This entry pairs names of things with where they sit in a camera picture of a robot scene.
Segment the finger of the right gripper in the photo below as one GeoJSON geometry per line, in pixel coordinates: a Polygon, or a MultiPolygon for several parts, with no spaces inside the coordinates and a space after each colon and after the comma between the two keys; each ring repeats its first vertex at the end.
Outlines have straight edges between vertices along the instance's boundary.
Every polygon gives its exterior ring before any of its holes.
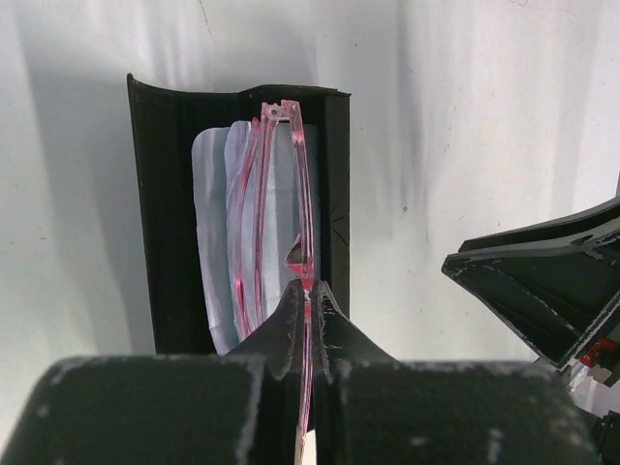
{"type": "Polygon", "coordinates": [[[619,325],[619,200],[469,239],[442,271],[563,367],[619,325]]]}

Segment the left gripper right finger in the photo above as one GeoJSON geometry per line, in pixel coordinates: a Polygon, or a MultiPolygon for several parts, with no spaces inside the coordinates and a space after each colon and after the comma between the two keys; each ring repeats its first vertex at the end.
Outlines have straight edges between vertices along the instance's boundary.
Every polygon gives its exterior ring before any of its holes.
{"type": "Polygon", "coordinates": [[[321,464],[600,464],[605,432],[555,371],[513,361],[401,361],[340,311],[313,305],[321,464]]]}

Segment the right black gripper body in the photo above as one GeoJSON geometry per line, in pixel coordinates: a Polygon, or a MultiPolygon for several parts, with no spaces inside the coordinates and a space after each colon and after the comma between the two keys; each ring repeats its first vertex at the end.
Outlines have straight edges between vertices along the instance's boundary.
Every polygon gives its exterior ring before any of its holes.
{"type": "Polygon", "coordinates": [[[619,463],[619,325],[569,372],[568,392],[582,413],[602,464],[619,463]]]}

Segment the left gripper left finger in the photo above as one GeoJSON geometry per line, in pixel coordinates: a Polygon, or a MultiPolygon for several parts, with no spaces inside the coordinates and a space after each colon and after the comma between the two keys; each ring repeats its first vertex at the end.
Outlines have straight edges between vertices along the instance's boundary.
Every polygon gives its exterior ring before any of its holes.
{"type": "Polygon", "coordinates": [[[5,464],[297,464],[304,292],[224,356],[82,356],[51,365],[5,464]]]}

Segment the pink purple sunglasses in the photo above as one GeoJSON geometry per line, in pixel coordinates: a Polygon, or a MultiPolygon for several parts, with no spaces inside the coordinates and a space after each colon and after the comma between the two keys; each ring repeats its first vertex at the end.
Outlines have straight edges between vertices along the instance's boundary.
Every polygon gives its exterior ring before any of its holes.
{"type": "Polygon", "coordinates": [[[278,124],[286,121],[292,139],[294,172],[296,177],[299,231],[285,258],[287,268],[301,280],[303,290],[303,327],[301,332],[301,368],[298,405],[298,422],[295,431],[295,453],[301,458],[304,453],[312,394],[312,305],[310,292],[315,278],[315,246],[313,231],[313,203],[309,180],[306,138],[300,103],[283,100],[280,103],[262,103],[261,116],[251,122],[247,144],[241,152],[242,165],[227,197],[229,227],[229,260],[232,264],[233,321],[241,341],[251,335],[267,318],[263,303],[263,234],[264,204],[268,169],[271,159],[273,133],[278,124]],[[255,190],[254,232],[253,232],[253,301],[249,302],[245,292],[243,276],[242,219],[247,186],[252,174],[257,172],[258,186],[255,190]]]}

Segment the light blue cleaning cloth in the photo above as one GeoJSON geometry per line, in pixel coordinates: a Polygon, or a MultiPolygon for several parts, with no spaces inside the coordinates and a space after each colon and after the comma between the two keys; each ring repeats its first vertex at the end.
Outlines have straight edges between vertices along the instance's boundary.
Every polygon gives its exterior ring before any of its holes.
{"type": "MultiPolygon", "coordinates": [[[[236,121],[230,127],[199,133],[191,149],[193,194],[205,313],[217,354],[234,349],[240,337],[233,321],[233,266],[229,261],[227,201],[238,184],[243,150],[251,125],[236,121]]],[[[288,123],[273,135],[263,231],[263,308],[275,311],[295,275],[285,256],[299,231],[298,201],[292,137],[288,123]]]]}

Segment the black glasses case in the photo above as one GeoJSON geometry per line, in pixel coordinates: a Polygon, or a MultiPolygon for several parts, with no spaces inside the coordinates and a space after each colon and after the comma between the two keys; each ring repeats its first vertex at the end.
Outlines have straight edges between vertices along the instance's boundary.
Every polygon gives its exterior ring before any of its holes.
{"type": "Polygon", "coordinates": [[[259,114],[263,103],[294,100],[318,130],[320,277],[350,312],[350,94],[332,88],[265,84],[240,92],[185,92],[127,76],[147,284],[159,355],[211,355],[199,265],[191,148],[203,130],[259,114]]]}

